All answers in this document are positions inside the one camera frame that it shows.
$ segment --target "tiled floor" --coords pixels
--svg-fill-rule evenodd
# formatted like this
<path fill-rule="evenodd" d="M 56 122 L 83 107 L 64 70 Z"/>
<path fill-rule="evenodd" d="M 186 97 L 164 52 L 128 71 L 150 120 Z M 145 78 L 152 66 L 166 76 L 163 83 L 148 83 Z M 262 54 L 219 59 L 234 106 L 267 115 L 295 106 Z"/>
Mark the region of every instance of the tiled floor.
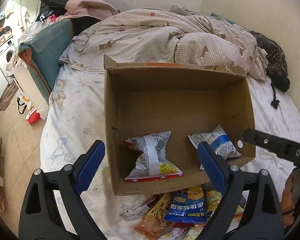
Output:
<path fill-rule="evenodd" d="M 0 214 L 7 226 L 18 236 L 20 210 L 32 172 L 40 168 L 40 138 L 45 121 L 30 125 L 27 111 L 21 115 L 13 98 L 0 112 L 1 157 L 6 210 Z"/>

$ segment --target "beige comforter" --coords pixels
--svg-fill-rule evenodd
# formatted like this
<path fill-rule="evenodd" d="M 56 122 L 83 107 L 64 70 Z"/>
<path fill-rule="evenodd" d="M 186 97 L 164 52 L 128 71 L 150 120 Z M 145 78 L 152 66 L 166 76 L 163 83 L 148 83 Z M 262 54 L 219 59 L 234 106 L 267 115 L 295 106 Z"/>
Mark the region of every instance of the beige comforter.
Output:
<path fill-rule="evenodd" d="M 103 55 L 123 62 L 242 66 L 265 80 L 266 51 L 245 28 L 212 17 L 135 9 L 111 16 L 72 39 L 60 62 L 104 72 Z"/>

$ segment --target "snack packet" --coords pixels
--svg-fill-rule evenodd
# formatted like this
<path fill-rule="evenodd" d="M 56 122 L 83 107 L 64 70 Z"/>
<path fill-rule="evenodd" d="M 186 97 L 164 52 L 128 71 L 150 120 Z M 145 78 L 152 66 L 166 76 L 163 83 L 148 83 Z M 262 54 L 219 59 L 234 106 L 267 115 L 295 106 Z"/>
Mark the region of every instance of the snack packet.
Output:
<path fill-rule="evenodd" d="M 174 222 L 172 226 L 174 228 L 192 228 L 194 225 L 195 223 Z"/>
<path fill-rule="evenodd" d="M 174 228 L 170 233 L 166 233 L 163 236 L 159 237 L 159 240 L 173 240 L 177 237 L 181 236 L 184 231 L 186 231 L 187 228 Z"/>
<path fill-rule="evenodd" d="M 165 146 L 171 132 L 152 133 L 122 142 L 128 148 L 142 152 L 125 182 L 142 182 L 182 176 L 182 171 L 166 160 Z"/>
<path fill-rule="evenodd" d="M 120 216 L 126 220 L 127 222 L 134 220 L 138 216 L 141 216 L 142 214 L 149 211 L 151 208 L 154 207 L 154 205 L 159 201 L 160 197 L 158 195 L 153 196 L 149 200 L 143 202 L 141 205 L 128 209 L 123 211 Z"/>
<path fill-rule="evenodd" d="M 185 238 L 183 240 L 195 240 L 201 233 L 203 228 L 203 225 L 195 225 L 194 227 L 189 229 L 188 233 L 185 235 Z"/>
<path fill-rule="evenodd" d="M 190 134 L 188 137 L 196 149 L 198 149 L 199 143 L 206 141 L 214 152 L 221 155 L 224 159 L 241 156 L 220 125 L 218 125 L 211 133 L 194 133 Z"/>
<path fill-rule="evenodd" d="M 216 211 L 220 201 L 221 201 L 222 195 L 220 192 L 215 191 L 214 189 L 209 189 L 205 192 L 205 200 L 207 205 L 207 218 L 210 219 L 214 212 Z M 244 206 L 247 203 L 244 196 L 241 196 L 240 203 L 237 207 L 237 210 L 235 211 L 235 214 L 233 216 L 233 219 L 240 219 L 242 217 L 242 214 L 244 212 Z"/>
<path fill-rule="evenodd" d="M 171 194 L 165 193 L 156 205 L 146 214 L 145 219 L 134 227 L 134 230 L 143 234 L 149 240 L 158 240 L 158 237 L 169 225 L 169 222 L 164 220 L 164 216 L 171 203 Z"/>
<path fill-rule="evenodd" d="M 175 191 L 173 203 L 165 216 L 165 220 L 196 224 L 206 223 L 202 185 Z"/>

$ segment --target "open cardboard box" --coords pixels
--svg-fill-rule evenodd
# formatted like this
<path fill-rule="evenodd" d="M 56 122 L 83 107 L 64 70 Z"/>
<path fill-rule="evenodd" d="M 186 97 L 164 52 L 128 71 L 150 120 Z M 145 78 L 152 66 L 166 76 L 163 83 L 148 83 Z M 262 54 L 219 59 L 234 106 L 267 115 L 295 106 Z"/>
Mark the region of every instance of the open cardboard box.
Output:
<path fill-rule="evenodd" d="M 106 149 L 115 195 L 158 194 L 209 182 L 200 171 L 188 135 L 212 132 L 221 124 L 236 146 L 245 128 L 254 128 L 250 92 L 241 67 L 204 67 L 175 63 L 116 63 L 105 56 Z M 121 142 L 149 133 L 171 131 L 167 160 L 183 176 L 151 182 L 124 182 L 140 152 Z M 255 157 L 243 143 L 239 167 Z"/>

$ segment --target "white bed sheet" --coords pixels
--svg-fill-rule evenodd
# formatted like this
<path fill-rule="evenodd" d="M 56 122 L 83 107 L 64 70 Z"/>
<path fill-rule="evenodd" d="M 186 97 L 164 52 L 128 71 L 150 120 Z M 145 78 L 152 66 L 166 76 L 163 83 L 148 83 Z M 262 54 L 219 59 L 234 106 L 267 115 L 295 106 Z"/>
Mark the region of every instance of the white bed sheet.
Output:
<path fill-rule="evenodd" d="M 262 82 L 247 76 L 247 80 L 256 129 L 300 143 L 300 113 L 290 97 L 277 92 L 280 105 L 276 110 L 270 105 L 273 99 L 270 79 Z M 60 170 L 65 164 L 74 163 L 96 139 L 105 141 L 104 74 L 83 72 L 65 64 L 60 69 L 49 100 L 50 110 L 40 144 L 41 168 L 44 172 Z M 255 160 L 242 167 L 242 170 L 259 172 L 261 168 L 270 172 L 281 198 L 293 164 L 257 147 Z M 59 192 L 55 192 L 55 196 L 66 229 L 75 232 Z M 106 157 L 89 190 L 83 192 L 81 198 L 108 239 L 145 239 L 133 230 L 143 218 L 126 222 L 119 213 L 141 204 L 150 196 L 115 196 Z"/>

